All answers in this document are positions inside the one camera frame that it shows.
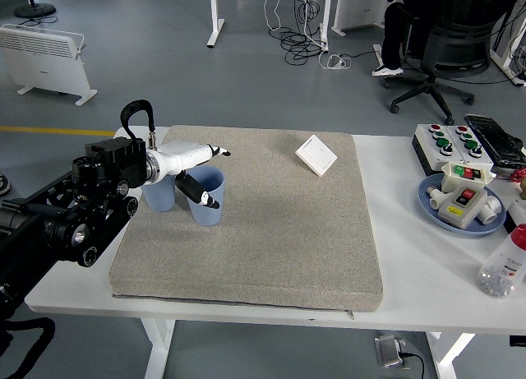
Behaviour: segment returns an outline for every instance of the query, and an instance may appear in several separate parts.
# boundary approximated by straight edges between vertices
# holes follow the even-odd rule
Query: yellow floor line
[[[0,126],[0,132],[34,132],[39,134],[114,136],[115,131],[72,130],[67,128]]]

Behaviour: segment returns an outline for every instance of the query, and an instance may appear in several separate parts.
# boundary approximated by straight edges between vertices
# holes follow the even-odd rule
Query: gray cushion
[[[295,154],[312,132],[171,127],[165,141],[222,146],[226,177],[213,227],[176,193],[168,212],[144,199],[110,273],[115,296],[374,311],[380,269],[352,136],[315,132],[338,159],[318,177]]]

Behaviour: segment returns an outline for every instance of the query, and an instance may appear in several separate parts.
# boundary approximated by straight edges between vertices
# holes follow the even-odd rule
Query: electric heater
[[[81,37],[76,45],[73,35]],[[0,50],[23,95],[36,87],[44,90],[79,95],[81,106],[97,94],[90,88],[81,61],[84,35],[4,24],[0,27]]]
[[[342,30],[381,23],[388,5],[387,0],[338,0],[332,30],[345,36]]]

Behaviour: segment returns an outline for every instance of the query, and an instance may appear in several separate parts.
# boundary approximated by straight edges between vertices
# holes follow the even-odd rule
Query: bottle
[[[477,274],[477,286],[487,295],[504,298],[526,275],[526,224],[506,237]]]

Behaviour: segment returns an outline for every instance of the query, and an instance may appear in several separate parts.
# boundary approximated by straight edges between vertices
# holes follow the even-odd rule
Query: blue cup
[[[223,214],[224,175],[220,169],[200,165],[187,171],[208,194],[219,203],[219,209],[196,204],[188,198],[191,214],[199,225],[211,226],[221,221]]]
[[[141,186],[148,206],[155,212],[165,212],[175,205],[175,176],[166,175],[155,184]]]

